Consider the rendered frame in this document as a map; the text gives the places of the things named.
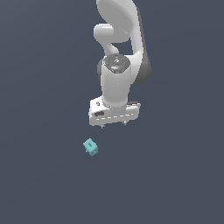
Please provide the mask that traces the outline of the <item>small teal block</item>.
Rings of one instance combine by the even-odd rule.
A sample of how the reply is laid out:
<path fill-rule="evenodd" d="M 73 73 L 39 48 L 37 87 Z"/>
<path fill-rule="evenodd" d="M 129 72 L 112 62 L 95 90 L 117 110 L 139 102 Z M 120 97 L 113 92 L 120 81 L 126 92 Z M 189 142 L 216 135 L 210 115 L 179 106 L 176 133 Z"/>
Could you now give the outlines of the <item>small teal block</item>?
<path fill-rule="evenodd" d="M 94 156 L 98 152 L 98 146 L 91 138 L 86 140 L 83 143 L 83 146 L 86 152 L 88 152 L 91 156 Z"/>

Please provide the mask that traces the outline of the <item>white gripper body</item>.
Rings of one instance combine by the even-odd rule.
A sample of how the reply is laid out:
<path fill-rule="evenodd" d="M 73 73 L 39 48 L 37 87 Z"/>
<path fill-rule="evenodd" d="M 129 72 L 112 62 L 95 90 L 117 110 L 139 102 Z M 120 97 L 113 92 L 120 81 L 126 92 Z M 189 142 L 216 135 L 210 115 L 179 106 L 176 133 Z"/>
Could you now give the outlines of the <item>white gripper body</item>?
<path fill-rule="evenodd" d="M 91 126 L 101 126 L 102 124 L 123 124 L 124 121 L 136 120 L 140 107 L 140 102 L 131 101 L 120 108 L 113 108 L 104 104 L 102 98 L 98 97 L 90 101 L 89 124 Z"/>

